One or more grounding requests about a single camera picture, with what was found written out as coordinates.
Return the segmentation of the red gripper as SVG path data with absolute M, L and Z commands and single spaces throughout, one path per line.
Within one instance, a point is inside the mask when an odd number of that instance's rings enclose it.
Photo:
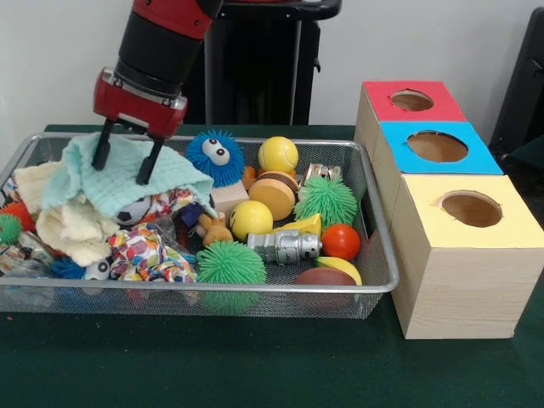
M 93 111 L 106 118 L 93 155 L 92 167 L 103 170 L 110 153 L 110 135 L 114 123 L 124 122 L 129 127 L 143 129 L 154 137 L 150 154 L 142 161 L 136 183 L 147 185 L 164 145 L 178 125 L 184 120 L 187 99 L 183 95 L 175 98 L 146 93 L 105 67 L 98 75 L 93 94 Z

